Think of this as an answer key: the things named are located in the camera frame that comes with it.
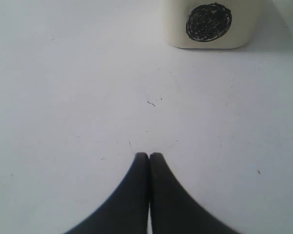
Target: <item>black rubber tip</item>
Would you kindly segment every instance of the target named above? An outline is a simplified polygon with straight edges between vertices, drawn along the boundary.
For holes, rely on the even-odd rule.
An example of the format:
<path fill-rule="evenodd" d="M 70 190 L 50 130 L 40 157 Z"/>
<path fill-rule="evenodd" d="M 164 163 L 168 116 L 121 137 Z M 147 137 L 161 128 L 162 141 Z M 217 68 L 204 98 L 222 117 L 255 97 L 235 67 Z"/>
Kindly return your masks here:
<path fill-rule="evenodd" d="M 237 234 L 185 191 L 160 153 L 150 156 L 150 184 L 153 234 Z"/>
<path fill-rule="evenodd" d="M 146 234 L 149 162 L 138 153 L 118 188 L 91 216 L 66 234 Z"/>

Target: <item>white table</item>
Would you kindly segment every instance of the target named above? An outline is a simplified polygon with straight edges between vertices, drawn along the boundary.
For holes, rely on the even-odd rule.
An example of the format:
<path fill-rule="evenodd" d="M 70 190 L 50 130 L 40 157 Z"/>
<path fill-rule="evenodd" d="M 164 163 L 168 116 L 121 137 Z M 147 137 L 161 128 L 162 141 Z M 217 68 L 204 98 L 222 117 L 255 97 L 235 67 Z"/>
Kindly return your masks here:
<path fill-rule="evenodd" d="M 0 0 L 0 234 L 60 234 L 135 152 L 246 234 L 293 234 L 293 0 L 251 43 L 182 50 L 157 0 Z"/>

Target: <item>black scribbled circle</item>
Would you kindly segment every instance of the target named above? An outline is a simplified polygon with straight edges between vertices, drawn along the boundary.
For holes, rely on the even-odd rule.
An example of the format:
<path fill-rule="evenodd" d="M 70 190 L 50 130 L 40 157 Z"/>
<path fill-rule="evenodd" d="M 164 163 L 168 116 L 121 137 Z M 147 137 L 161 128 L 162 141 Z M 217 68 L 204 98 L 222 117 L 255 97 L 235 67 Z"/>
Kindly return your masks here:
<path fill-rule="evenodd" d="M 187 21 L 186 32 L 190 39 L 208 42 L 222 37 L 231 26 L 231 10 L 213 3 L 195 8 Z"/>

